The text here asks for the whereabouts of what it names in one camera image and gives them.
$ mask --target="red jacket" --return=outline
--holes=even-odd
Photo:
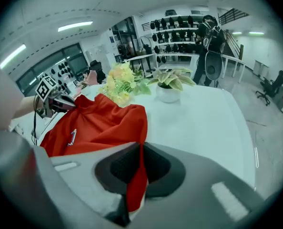
[[[94,101],[79,96],[76,109],[70,110],[44,137],[41,146],[49,157],[97,151],[125,144],[141,144],[140,167],[127,187],[128,210],[140,207],[147,175],[142,145],[147,135],[147,116],[143,106],[131,104],[120,108],[99,94]]]

